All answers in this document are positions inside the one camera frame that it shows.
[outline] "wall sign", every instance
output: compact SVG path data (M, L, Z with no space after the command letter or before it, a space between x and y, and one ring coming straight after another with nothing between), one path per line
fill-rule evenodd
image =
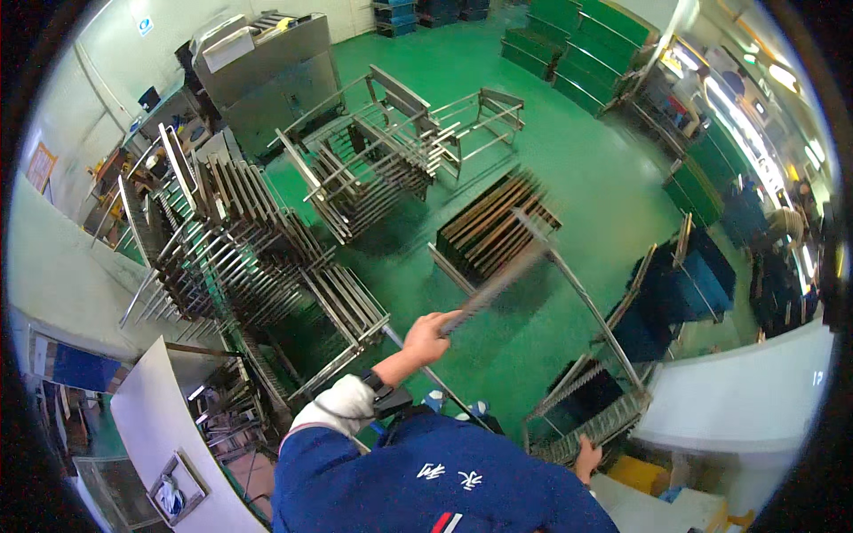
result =
M152 28L154 28L154 23L151 21L151 17L145 17L136 25L136 29L139 30L139 34L143 37L145 37Z

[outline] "fluorescent light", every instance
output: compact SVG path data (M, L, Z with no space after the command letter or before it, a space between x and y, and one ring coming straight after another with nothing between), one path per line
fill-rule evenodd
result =
M817 160L817 156L815 155L814 152L811 151L811 148L809 148L809 147L804 147L804 148L805 148L805 154L809 156L809 161L811 161L811 164L816 169L821 168L821 162Z
M689 55L685 54L680 49L673 49L672 53L675 54L676 57L682 61L682 63L687 65L690 70L699 70L699 65L696 64L696 61L693 61L693 59Z
M827 160L827 155L823 153L823 148L821 148L821 144L817 139L809 141L809 147L811 148L811 151L815 153L817 159L821 160L821 163Z
M764 188L767 189L770 201L773 203L773 207L779 209L781 204L779 203L779 199L776 198L776 193L785 190L785 182L782 180L779 167L776 166L770 158L770 155L767 152L767 147L764 146L761 136L758 135L758 131L755 129L755 126L753 126L752 122L750 122L746 115L744 115L744 112L741 111L739 107L735 106L732 101L729 100L728 96L722 92L720 85L714 78L706 79L705 85L728 109L728 116L734 119L736 127L729 127L729 125L726 124L726 128L731 132L735 141L737 141L740 146L740 150L749 159L752 164L752 168L756 170L758 177L761 179L761 183L764 185ZM714 111L719 114L719 110L716 108ZM756 157L749 146L747 146L746 139L744 139L744 136L740 134L739 128L744 131L746 139L748 139L749 143L758 151L758 157ZM762 161L766 165L766 168L762 167Z
M192 393L192 394L190 394L190 395L187 397L187 401L188 401L188 402L192 402L193 400L195 400L195 397L197 397L198 395L200 395L200 394L201 394L201 392L202 392L202 391L204 391L204 390L205 390L205 386L204 386L204 385L200 386L198 389L195 389L195 391L193 391L193 393Z
M815 264L811 262L808 246L803 246L803 259L805 259L805 273L809 275L809 279L815 277Z
M769 71L770 76L773 76L776 81L785 85L791 92L797 92L797 88L794 87L794 84L797 83L797 78L793 74L779 65L770 65Z

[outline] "yellow object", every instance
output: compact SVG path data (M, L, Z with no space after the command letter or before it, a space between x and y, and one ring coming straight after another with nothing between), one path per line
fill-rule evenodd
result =
M652 495L655 478L661 474L669 476L665 468L627 455L619 457L613 468L607 472L610 479L649 495Z
M293 20L293 17L284 17L283 19L278 21L278 24L276 24L276 28L283 32L286 32L287 24L290 23L291 20Z

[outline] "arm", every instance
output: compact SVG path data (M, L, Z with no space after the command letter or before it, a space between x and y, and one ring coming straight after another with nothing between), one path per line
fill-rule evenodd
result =
M460 312L430 313L419 318L406 334L403 349L376 363L373 367L376 375L386 385L398 387L420 367L436 362L450 347L450 341L440 337L441 327ZM296 415L285 439L300 429L317 426L351 437L372 420L373 402L374 392L370 387L347 374Z
M593 448L592 441L586 435L581 435L581 452L575 460L574 472L581 483L589 485L589 480L592 478L592 471L595 470L601 463L602 450L601 446Z

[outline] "white cloth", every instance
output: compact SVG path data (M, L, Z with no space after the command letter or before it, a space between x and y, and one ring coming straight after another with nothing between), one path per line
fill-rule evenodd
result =
M313 402L299 411L293 419L290 432L284 436L281 443L284 444L287 437L295 432L318 426L329 427L347 437L353 437L372 421L368 417L374 414L374 398L374 392L370 387L358 377L347 374L338 379L331 389L321 392ZM317 407L317 402L326 408L326 411ZM332 413L353 418L363 417L364 420L349 420Z

